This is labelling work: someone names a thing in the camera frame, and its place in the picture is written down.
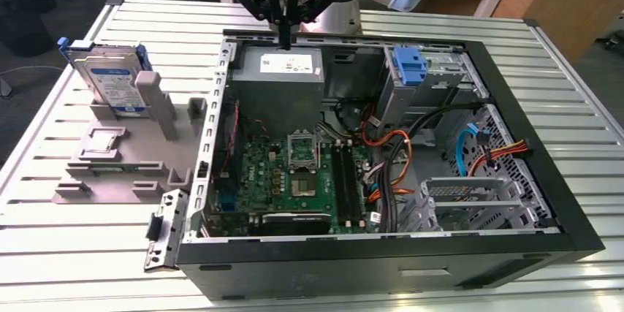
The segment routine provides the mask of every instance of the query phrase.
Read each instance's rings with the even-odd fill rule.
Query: power supply label
[[[312,55],[264,54],[260,57],[261,73],[312,73]]]
[[[145,110],[135,77],[127,69],[91,69],[92,81],[119,115],[136,116]]]

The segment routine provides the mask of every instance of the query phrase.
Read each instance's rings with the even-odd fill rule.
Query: slotted metal tabletop
[[[183,273],[143,273],[153,205],[51,203],[93,118],[68,67],[0,172],[0,311],[624,309],[624,134],[541,30],[521,20],[375,11],[361,24],[364,34],[487,45],[607,249],[491,290],[211,303]],[[184,102],[211,94],[221,31],[265,27],[236,4],[124,0],[104,7],[85,38],[141,41],[163,90]]]

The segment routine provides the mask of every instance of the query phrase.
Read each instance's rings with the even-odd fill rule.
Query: hard drive label
[[[139,89],[132,85],[127,69],[91,69],[92,81],[119,115],[136,116],[145,110]]]

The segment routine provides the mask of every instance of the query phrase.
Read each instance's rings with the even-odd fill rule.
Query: ram slot
[[[344,171],[344,186],[347,191],[347,199],[349,204],[351,223],[357,225],[363,219],[360,193],[357,192],[357,179],[353,161],[353,152],[351,148],[343,149],[343,171]]]
[[[344,182],[343,149],[339,146],[332,147],[332,172],[339,223],[344,225],[344,223],[351,219],[351,212],[349,197],[347,196],[347,184]]]

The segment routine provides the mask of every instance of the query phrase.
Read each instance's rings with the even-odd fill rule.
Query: blue cable
[[[465,128],[460,133],[457,137],[457,144],[455,145],[455,160],[457,162],[457,170],[459,170],[459,175],[461,177],[465,177],[468,175],[467,172],[467,166],[464,164],[464,142],[467,141],[467,135],[472,134],[473,136],[477,135],[479,128],[475,126],[472,123],[468,123],[468,128]]]

